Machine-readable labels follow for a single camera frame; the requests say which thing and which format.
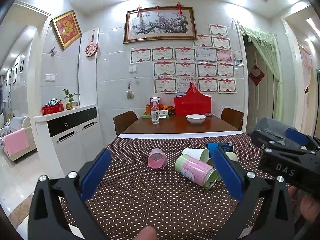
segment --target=cabinet handle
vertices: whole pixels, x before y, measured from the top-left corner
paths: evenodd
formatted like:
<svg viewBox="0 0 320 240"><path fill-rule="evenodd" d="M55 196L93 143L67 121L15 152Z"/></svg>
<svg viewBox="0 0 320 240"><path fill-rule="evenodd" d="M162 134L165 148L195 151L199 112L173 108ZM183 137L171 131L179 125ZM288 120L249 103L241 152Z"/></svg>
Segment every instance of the cabinet handle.
<svg viewBox="0 0 320 240"><path fill-rule="evenodd" d="M95 125L97 122L93 122L91 125L89 125L89 126L86 126L86 127L83 127L82 128L82 130L85 130L85 129L87 129L87 128L89 128L89 127L91 127L91 126L93 126L93 125Z"/></svg>
<svg viewBox="0 0 320 240"><path fill-rule="evenodd" d="M75 134L77 134L77 133L78 133L78 132L75 132L74 134L71 134L70 136L68 136L68 137L64 138L63 140L61 140L61 141L57 141L57 143L63 142L64 140L69 139L70 137L74 136L74 135L75 135Z"/></svg>

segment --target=black drawer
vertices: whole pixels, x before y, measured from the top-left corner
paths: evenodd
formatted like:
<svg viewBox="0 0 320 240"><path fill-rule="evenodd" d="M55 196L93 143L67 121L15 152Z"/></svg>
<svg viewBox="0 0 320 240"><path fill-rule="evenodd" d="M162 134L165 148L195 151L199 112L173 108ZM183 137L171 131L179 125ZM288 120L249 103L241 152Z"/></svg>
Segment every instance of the black drawer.
<svg viewBox="0 0 320 240"><path fill-rule="evenodd" d="M97 117L97 108L90 108L74 114L68 114L48 121L50 137L69 130Z"/></svg>

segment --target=pink label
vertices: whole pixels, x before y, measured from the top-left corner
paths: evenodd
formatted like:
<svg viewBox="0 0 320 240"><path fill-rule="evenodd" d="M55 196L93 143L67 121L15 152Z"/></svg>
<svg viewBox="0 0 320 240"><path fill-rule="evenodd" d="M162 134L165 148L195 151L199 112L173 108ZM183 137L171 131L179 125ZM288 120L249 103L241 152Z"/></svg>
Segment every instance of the pink label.
<svg viewBox="0 0 320 240"><path fill-rule="evenodd" d="M204 177L212 166L190 157L186 160L181 168L181 174L196 184L203 186Z"/></svg>

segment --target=polka dot tablecloth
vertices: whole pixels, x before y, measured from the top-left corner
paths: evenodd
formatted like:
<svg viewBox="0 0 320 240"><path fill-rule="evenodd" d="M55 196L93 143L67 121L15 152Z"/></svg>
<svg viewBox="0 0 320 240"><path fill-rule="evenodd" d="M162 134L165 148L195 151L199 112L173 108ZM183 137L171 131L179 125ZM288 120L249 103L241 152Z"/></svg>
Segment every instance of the polka dot tablecloth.
<svg viewBox="0 0 320 240"><path fill-rule="evenodd" d="M114 240L132 239L146 226L156 229L158 238L214 238L237 205L222 181L210 190L175 171L174 163L185 148L205 148L207 142L232 142L239 162L246 171L272 178L258 171L262 151L245 134L193 139L124 139L108 145L112 164L92 199L86 201L99 225ZM147 158L160 148L168 164L160 170L148 168ZM76 226L65 199L61 199L68 223ZM253 225L262 200L252 213Z"/></svg>

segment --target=pink blanket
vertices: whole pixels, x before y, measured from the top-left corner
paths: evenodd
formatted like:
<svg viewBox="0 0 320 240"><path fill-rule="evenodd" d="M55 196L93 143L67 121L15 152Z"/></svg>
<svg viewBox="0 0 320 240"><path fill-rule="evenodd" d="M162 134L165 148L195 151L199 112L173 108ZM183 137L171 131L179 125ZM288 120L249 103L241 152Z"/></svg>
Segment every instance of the pink blanket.
<svg viewBox="0 0 320 240"><path fill-rule="evenodd" d="M2 143L9 156L29 147L27 134L24 128L4 136Z"/></svg>

